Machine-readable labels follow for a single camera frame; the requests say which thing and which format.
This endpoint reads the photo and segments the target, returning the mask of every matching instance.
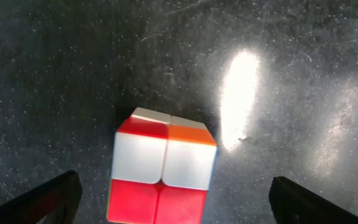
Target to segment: scratched black surface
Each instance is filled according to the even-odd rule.
[[[233,147],[222,94],[248,91],[223,85],[239,52],[260,81]],[[113,133],[136,106],[219,142],[203,223],[274,223],[276,175],[358,215],[358,0],[0,0],[0,204],[74,169],[75,223],[106,223]]]

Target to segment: white tile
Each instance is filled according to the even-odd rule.
[[[139,118],[163,124],[169,124],[171,121],[171,116],[169,114],[152,111],[144,108],[136,108],[131,116],[133,118]]]
[[[168,140],[162,180],[173,187],[208,190],[216,146]]]
[[[166,139],[116,133],[111,178],[146,184],[161,179]]]
[[[189,128],[206,129],[205,124],[197,121],[192,121],[185,118],[179,118],[177,116],[171,116],[171,125],[185,126]]]

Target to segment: toy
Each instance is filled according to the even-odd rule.
[[[116,133],[107,219],[201,223],[216,152],[203,123],[136,108]]]

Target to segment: multicolored cube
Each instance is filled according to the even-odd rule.
[[[107,219],[201,223],[216,153],[203,123],[136,108],[116,133]]]

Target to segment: orange tile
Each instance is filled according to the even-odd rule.
[[[216,146],[214,138],[206,129],[189,128],[184,126],[169,126],[169,140],[185,141]]]

